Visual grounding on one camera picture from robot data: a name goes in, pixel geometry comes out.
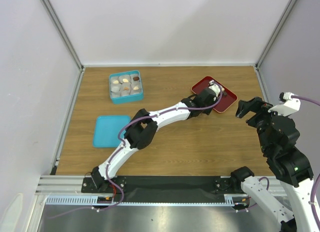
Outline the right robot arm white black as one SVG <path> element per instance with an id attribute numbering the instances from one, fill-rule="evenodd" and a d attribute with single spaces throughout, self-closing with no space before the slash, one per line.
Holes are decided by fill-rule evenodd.
<path id="1" fill-rule="evenodd" d="M 320 180 L 314 179 L 309 159 L 296 147 L 300 132 L 290 115 L 300 110 L 301 101 L 318 105 L 313 99 L 282 92 L 281 101 L 272 105 L 260 97 L 240 100 L 235 116 L 254 116 L 246 121 L 256 128 L 260 149 L 271 172 L 283 187 L 291 208 L 283 206 L 262 187 L 254 173 L 246 166 L 231 172 L 230 187 L 236 193 L 246 193 L 277 224 L 281 232 L 318 232 L 320 205 L 316 190 Z"/>

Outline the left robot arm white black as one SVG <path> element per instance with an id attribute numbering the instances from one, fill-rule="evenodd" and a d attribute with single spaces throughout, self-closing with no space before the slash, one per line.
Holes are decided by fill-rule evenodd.
<path id="1" fill-rule="evenodd" d="M 152 142 L 156 132 L 164 126 L 186 121 L 201 114 L 209 115 L 222 99 L 224 89 L 210 85 L 199 94 L 182 99 L 177 104 L 157 110 L 140 109 L 133 119 L 119 132 L 120 143 L 105 162 L 93 168 L 90 176 L 92 186 L 98 192 L 105 192 L 120 167 L 137 151 L 145 149 Z"/>

